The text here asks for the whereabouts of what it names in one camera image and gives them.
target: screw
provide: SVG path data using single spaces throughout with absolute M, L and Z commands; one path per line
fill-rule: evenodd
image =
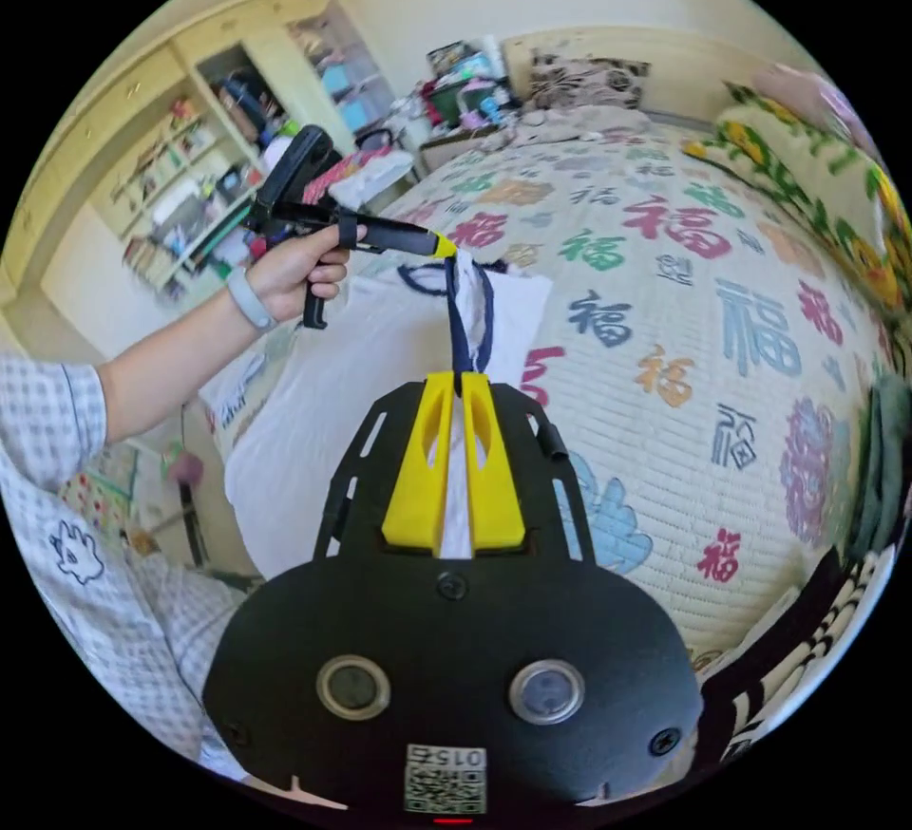
M 458 602 L 466 598 L 468 583 L 459 574 L 443 573 L 437 577 L 437 592 L 450 602 Z
M 664 757 L 675 750 L 681 740 L 679 728 L 663 728 L 649 743 L 649 753 L 653 757 Z
M 225 730 L 236 747 L 246 747 L 250 743 L 250 732 L 239 723 L 228 723 Z

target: navy strap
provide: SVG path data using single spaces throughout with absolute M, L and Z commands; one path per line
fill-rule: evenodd
M 468 348 L 468 335 L 466 328 L 463 326 L 462 318 L 456 309 L 456 292 L 459 288 L 459 274 L 456 271 L 456 258 L 448 257 L 444 261 L 444 273 L 446 274 L 446 309 L 449 313 L 449 337 L 453 353 L 453 372 L 457 375 L 464 374 L 467 371 L 478 371 L 483 373 L 487 368 L 487 363 L 491 360 L 491 343 L 494 338 L 494 290 L 491 287 L 491 280 L 488 279 L 487 273 L 476 264 L 479 278 L 482 283 L 482 295 L 484 296 L 484 335 L 482 343 L 478 346 L 478 357 L 475 364 L 472 364 L 472 357 Z
M 476 263 L 475 266 L 480 270 L 488 270 L 491 273 L 506 273 L 507 270 L 505 260 L 495 260 L 493 263 Z M 422 270 L 439 270 L 442 273 L 444 271 L 444 264 L 425 263 L 416 267 L 410 267 L 407 264 L 403 264 L 396 268 L 396 272 L 402 277 L 402 281 L 414 292 L 420 292 L 422 295 L 430 295 L 433 298 L 445 298 L 447 296 L 446 285 L 442 289 L 433 289 L 418 281 L 415 274 Z

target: green cloth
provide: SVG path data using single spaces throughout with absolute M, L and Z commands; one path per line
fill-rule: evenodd
M 862 495 L 846 556 L 860 560 L 886 548 L 903 505 L 903 442 L 912 428 L 912 390 L 898 374 L 886 374 L 871 390 L 867 459 Z

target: wrist band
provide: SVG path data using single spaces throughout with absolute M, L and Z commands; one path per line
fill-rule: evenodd
M 269 330 L 276 325 L 276 320 L 266 310 L 263 303 L 257 298 L 250 283 L 247 281 L 247 271 L 236 267 L 231 271 L 225 283 L 235 304 L 241 313 L 258 329 Z

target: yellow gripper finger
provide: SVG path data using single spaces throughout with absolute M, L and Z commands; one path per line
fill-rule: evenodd
M 437 233 L 437 250 L 434 251 L 435 257 L 455 257 L 459 248 L 453 244 L 449 238 L 444 238 L 439 232 Z
M 429 374 L 383 522 L 383 538 L 389 545 L 440 555 L 453 395 L 452 371 Z
M 476 373 L 463 374 L 462 384 L 472 553 L 519 548 L 525 539 L 523 514 L 491 385 Z

